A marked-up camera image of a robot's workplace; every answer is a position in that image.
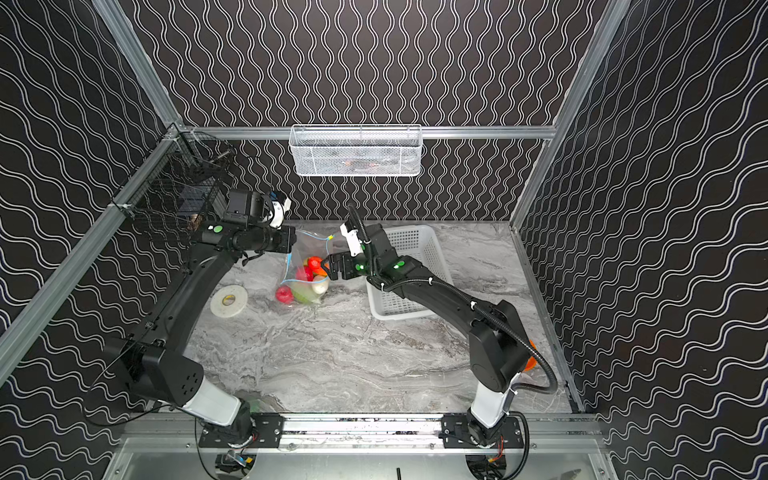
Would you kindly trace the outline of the green cabbage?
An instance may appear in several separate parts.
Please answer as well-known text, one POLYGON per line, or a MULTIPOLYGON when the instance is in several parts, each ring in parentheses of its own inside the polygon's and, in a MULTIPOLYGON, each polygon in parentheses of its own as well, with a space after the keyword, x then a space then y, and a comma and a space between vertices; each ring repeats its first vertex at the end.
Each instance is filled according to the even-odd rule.
POLYGON ((320 301, 320 296, 316 294, 310 283, 289 282, 289 288, 292 291, 294 299, 302 304, 314 304, 320 301))

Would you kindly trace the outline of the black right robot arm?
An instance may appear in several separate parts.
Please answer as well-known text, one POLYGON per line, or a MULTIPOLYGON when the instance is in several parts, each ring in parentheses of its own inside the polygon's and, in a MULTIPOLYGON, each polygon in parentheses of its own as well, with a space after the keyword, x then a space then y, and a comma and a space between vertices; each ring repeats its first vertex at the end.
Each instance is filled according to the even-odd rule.
POLYGON ((528 462, 531 431, 511 407, 521 391, 554 394, 554 369, 530 340, 517 309, 476 298, 399 253, 380 225, 352 221, 341 233, 347 250, 317 261, 331 280, 363 277, 383 293, 417 303, 455 327, 466 339, 469 365, 478 382, 463 415, 446 414, 438 434, 446 449, 470 448, 468 468, 477 479, 516 479, 528 462))

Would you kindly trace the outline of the white daikon radish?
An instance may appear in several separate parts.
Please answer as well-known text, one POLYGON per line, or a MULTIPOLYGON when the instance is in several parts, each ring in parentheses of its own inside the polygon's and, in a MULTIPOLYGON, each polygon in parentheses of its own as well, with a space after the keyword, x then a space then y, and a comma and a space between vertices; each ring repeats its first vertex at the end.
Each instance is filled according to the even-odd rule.
POLYGON ((324 275, 317 275, 313 278, 311 289, 315 295, 323 296, 329 289, 330 279, 324 275))

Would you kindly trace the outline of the orange yellow mango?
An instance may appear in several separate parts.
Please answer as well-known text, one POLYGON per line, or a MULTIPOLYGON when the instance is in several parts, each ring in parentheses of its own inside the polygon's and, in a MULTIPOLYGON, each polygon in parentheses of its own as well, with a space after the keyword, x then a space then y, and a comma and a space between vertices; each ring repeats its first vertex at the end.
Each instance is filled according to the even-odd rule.
POLYGON ((305 268, 311 272, 312 277, 325 277, 327 275, 323 268, 323 259, 318 256, 311 256, 305 262, 305 268))

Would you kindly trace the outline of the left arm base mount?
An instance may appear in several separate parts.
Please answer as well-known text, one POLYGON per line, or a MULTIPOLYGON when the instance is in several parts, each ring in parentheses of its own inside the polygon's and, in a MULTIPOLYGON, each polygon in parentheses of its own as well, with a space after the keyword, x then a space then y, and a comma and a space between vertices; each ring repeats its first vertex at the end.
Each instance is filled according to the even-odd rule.
POLYGON ((199 434, 200 448, 276 448, 282 438, 285 418, 278 413, 241 415, 231 426, 205 424, 199 434))

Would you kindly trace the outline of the red tomato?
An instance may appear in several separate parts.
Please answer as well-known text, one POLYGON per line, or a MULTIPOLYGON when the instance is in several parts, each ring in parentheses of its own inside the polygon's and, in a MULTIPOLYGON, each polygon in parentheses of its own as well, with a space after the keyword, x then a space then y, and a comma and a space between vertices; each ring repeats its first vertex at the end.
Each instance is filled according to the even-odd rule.
POLYGON ((311 281, 313 273, 308 266, 298 267, 296 270, 296 279, 299 281, 311 281))

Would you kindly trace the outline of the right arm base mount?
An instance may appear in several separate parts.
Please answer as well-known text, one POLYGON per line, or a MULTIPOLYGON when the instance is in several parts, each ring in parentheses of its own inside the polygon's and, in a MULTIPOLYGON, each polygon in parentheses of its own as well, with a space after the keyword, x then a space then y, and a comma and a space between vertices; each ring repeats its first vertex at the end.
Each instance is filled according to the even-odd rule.
POLYGON ((438 437, 448 449, 498 448, 500 441, 505 448, 524 446, 523 428, 511 415, 503 416, 493 427, 483 426, 470 413, 445 414, 440 423, 438 437))

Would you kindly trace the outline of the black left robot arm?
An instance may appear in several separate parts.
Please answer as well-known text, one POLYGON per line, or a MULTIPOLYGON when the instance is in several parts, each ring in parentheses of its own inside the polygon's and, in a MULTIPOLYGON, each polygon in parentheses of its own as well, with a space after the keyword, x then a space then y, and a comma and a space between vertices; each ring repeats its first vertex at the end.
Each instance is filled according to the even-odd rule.
POLYGON ((296 241, 285 225, 286 194, 232 190, 224 214, 194 220, 182 266, 141 323, 124 338, 109 338, 109 368, 128 392, 176 407, 236 439, 250 434, 245 401, 217 387, 184 351, 208 299, 238 262, 265 253, 288 254, 296 241))

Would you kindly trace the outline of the red apple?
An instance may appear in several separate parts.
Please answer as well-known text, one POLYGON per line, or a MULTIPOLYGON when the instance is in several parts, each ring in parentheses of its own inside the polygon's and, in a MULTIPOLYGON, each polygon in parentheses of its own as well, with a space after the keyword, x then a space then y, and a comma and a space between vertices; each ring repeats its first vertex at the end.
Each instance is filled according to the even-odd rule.
POLYGON ((287 285, 281 285, 275 291, 275 299, 282 304, 291 304, 294 301, 293 291, 287 285))

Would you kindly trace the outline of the clear zip top bag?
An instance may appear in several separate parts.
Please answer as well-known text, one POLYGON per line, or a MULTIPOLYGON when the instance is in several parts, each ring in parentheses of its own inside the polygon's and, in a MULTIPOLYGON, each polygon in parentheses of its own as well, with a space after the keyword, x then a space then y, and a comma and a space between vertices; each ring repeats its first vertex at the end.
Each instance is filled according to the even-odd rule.
POLYGON ((284 278, 275 298, 286 305, 319 304, 330 288, 330 279, 322 264, 333 252, 333 244, 333 234, 297 229, 296 242, 286 257, 284 278))

